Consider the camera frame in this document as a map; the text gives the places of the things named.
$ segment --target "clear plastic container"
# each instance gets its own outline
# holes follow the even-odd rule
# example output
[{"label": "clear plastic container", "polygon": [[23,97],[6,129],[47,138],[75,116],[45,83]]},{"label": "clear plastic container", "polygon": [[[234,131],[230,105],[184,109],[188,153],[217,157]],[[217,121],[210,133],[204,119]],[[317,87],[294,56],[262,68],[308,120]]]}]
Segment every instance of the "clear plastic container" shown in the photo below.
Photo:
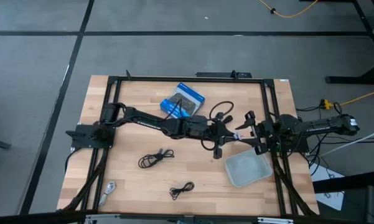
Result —
[{"label": "clear plastic container", "polygon": [[226,159],[225,170],[235,187],[243,187],[273,174],[267,157],[257,155],[254,148]]}]

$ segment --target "blue and white box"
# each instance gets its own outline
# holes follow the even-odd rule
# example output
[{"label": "blue and white box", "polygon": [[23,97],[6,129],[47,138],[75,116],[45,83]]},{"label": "blue and white box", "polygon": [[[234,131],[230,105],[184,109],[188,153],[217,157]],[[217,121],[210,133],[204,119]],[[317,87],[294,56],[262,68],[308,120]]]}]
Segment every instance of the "blue and white box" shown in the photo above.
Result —
[{"label": "blue and white box", "polygon": [[194,115],[205,102],[205,98],[184,83],[179,83],[170,97],[163,100],[161,110],[173,118],[189,117]]}]

